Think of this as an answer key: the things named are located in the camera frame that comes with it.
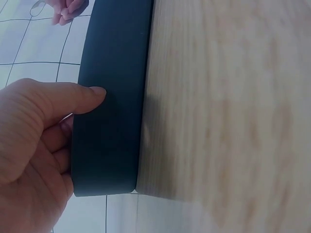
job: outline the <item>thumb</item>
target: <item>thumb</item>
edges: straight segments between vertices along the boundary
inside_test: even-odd
[[[64,116],[96,108],[100,87],[19,80],[0,91],[0,185],[15,181],[32,158],[45,128]]]

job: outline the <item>hand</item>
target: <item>hand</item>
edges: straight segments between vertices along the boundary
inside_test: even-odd
[[[53,25],[63,26],[82,14],[89,0],[46,0],[46,3],[54,8]]]
[[[0,91],[0,232],[50,232],[73,193],[72,117],[62,119],[104,97],[100,87],[30,79]]]

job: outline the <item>wood grain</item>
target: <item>wood grain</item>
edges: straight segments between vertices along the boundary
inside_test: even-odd
[[[156,0],[137,191],[220,232],[311,232],[310,75],[304,0]]]

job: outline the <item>fingernail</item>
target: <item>fingernail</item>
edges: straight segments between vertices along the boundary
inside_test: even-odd
[[[68,9],[67,9],[67,8],[64,8],[63,10],[61,10],[60,14],[61,14],[62,16],[68,15]]]
[[[96,94],[96,95],[98,95],[98,96],[105,96],[106,95],[106,90],[105,89],[103,89],[102,87],[99,87],[99,86],[92,86],[92,87],[90,87],[92,90],[93,90],[93,92]]]

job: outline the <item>dark green rubber strip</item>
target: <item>dark green rubber strip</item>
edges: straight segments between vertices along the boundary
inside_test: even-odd
[[[78,83],[104,87],[107,95],[97,109],[74,117],[76,196],[135,189],[152,8],[152,0],[95,2]]]

